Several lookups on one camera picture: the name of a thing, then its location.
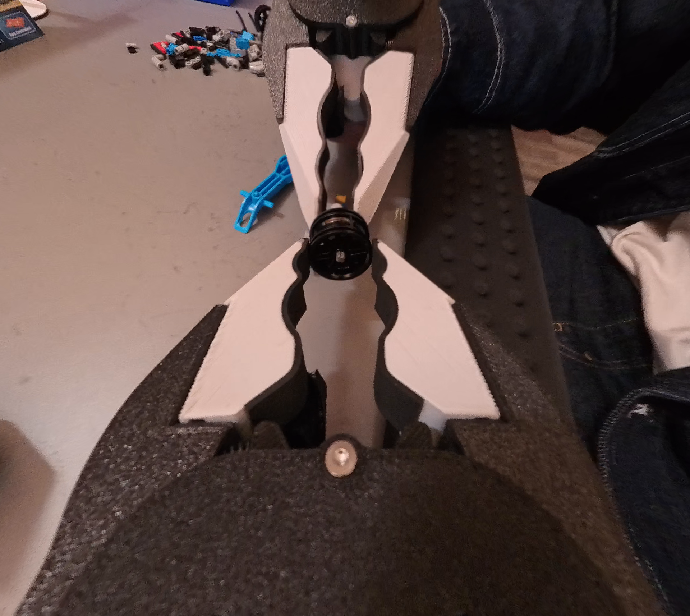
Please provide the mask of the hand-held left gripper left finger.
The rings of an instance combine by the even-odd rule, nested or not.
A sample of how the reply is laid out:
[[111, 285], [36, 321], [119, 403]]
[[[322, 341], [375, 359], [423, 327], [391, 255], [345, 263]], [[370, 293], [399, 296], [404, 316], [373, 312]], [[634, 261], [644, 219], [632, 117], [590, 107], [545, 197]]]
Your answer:
[[292, 421], [308, 373], [298, 323], [306, 312], [308, 241], [300, 239], [234, 293], [179, 413], [180, 423]]

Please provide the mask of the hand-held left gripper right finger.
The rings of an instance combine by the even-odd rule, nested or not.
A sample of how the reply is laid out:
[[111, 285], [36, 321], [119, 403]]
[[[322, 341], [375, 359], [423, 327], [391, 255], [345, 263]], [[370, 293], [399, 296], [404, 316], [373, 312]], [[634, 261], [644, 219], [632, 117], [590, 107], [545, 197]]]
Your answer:
[[375, 310], [384, 324], [376, 405], [396, 431], [420, 422], [442, 434], [456, 419], [500, 419], [455, 301], [391, 247], [375, 241]]

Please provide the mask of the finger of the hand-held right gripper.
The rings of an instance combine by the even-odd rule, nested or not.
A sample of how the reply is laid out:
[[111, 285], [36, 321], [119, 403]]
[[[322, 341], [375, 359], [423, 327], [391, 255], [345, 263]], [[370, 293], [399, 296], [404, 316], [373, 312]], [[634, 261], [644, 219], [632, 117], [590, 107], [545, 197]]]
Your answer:
[[368, 123], [359, 142], [360, 177], [354, 210], [371, 220], [409, 140], [407, 116], [414, 56], [386, 51], [364, 70]]
[[326, 146], [321, 115], [331, 89], [332, 67], [325, 56], [312, 47], [287, 50], [281, 138], [306, 219], [314, 219], [321, 207], [318, 168]]

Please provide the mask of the blue brick separator tool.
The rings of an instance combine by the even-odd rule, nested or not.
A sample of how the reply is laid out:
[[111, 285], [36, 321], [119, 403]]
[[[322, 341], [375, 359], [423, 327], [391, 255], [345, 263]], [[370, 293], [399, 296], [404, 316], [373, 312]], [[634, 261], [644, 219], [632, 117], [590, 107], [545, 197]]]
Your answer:
[[240, 191], [243, 201], [235, 220], [235, 230], [247, 234], [257, 220], [259, 213], [264, 208], [272, 209], [274, 207], [272, 199], [290, 184], [293, 184], [293, 177], [288, 157], [283, 154], [277, 160], [273, 171], [254, 189], [249, 192]]

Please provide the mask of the black wheel hub piece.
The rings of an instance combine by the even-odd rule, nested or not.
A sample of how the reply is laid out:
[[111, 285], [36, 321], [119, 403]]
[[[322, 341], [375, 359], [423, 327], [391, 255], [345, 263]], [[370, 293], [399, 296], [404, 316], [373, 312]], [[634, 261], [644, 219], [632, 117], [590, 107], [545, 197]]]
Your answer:
[[357, 212], [332, 207], [315, 217], [308, 260], [316, 274], [332, 281], [354, 279], [367, 271], [372, 255], [367, 222]]

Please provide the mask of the person's right forearm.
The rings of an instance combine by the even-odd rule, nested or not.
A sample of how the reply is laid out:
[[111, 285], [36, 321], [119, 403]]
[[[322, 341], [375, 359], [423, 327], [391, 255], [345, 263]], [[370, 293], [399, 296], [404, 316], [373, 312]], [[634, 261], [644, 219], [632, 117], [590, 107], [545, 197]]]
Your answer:
[[426, 108], [613, 131], [689, 63], [689, 0], [440, 0]]

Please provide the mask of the white desk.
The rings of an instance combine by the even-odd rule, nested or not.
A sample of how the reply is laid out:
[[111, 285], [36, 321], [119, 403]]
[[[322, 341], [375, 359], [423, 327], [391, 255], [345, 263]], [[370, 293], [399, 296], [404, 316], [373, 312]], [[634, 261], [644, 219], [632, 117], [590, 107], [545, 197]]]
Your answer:
[[134, 388], [305, 232], [292, 189], [234, 229], [284, 152], [266, 82], [151, 62], [151, 42], [234, 9], [46, 4], [44, 36], [1, 54], [2, 615]]

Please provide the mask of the pile of small brick parts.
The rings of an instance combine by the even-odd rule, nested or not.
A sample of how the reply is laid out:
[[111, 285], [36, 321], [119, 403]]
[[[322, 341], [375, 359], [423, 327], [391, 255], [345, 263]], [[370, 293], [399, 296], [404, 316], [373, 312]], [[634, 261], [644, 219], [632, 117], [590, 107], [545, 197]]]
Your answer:
[[235, 10], [239, 27], [189, 26], [152, 42], [152, 64], [158, 70], [192, 69], [212, 75], [215, 66], [249, 71], [265, 77], [263, 33], [271, 14], [270, 5], [259, 5], [252, 12]]

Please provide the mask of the person's leg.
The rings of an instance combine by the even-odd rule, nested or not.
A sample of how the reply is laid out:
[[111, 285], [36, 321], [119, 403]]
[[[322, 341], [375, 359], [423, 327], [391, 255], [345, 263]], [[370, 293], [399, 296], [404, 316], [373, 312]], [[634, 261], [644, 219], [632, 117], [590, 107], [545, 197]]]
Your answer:
[[640, 294], [595, 227], [527, 202], [575, 425], [597, 459], [610, 413], [653, 378]]

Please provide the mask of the person's denim jacket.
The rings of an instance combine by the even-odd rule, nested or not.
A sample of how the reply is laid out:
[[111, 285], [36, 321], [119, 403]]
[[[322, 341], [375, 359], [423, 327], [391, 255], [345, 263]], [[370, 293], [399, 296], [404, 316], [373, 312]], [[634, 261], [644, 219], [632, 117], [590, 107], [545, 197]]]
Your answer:
[[[689, 64], [532, 197], [597, 230], [688, 212]], [[653, 354], [653, 378], [610, 413], [595, 461], [662, 607], [688, 615], [689, 367], [657, 372]]]

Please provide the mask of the small robot kit box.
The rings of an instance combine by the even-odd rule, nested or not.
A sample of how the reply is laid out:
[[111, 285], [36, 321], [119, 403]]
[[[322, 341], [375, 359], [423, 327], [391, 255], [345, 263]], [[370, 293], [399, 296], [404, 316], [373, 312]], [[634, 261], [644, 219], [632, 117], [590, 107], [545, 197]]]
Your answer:
[[43, 36], [18, 0], [1, 0], [1, 52]]

